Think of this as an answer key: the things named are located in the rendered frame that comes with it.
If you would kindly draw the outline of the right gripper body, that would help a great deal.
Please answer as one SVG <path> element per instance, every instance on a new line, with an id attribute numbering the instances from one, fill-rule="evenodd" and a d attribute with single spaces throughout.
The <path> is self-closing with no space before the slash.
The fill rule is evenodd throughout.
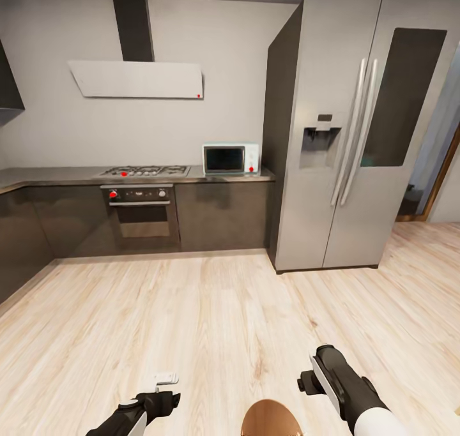
<path id="1" fill-rule="evenodd" d="M 326 395 L 325 389 L 316 378 L 314 370 L 306 371 L 301 373 L 300 379 L 303 380 L 304 389 L 307 396 L 311 395 Z"/>

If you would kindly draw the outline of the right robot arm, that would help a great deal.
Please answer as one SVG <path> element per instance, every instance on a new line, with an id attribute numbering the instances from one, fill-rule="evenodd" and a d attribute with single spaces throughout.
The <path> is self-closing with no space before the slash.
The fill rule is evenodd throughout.
<path id="1" fill-rule="evenodd" d="M 380 400 L 365 376 L 360 377 L 333 345 L 309 350 L 310 371 L 297 379 L 301 392 L 328 395 L 352 436 L 413 436 Z"/>

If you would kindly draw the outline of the trash can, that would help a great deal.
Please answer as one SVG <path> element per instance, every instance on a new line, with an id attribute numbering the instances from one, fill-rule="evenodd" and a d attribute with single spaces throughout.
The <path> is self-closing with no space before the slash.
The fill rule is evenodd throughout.
<path id="1" fill-rule="evenodd" d="M 303 436 L 293 413 L 269 398 L 256 401 L 245 413 L 240 436 Z"/>

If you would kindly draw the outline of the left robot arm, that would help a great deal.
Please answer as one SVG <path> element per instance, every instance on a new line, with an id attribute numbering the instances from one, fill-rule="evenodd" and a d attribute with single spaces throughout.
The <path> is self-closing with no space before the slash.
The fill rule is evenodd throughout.
<path id="1" fill-rule="evenodd" d="M 181 399 L 181 393 L 174 395 L 173 391 L 159 391 L 158 386 L 178 382 L 177 373 L 151 373 L 145 393 L 121 402 L 109 419 L 97 429 L 91 429 L 86 436 L 143 436 L 153 420 L 168 417 Z"/>

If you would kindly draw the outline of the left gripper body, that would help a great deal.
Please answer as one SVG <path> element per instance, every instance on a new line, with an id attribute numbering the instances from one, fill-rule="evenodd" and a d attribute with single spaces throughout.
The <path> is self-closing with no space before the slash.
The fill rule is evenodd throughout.
<path id="1" fill-rule="evenodd" d="M 153 405 L 151 421 L 157 417 L 168 417 L 174 410 L 171 407 L 173 391 L 159 391 L 159 393 L 139 393 L 136 398 L 148 398 Z"/>

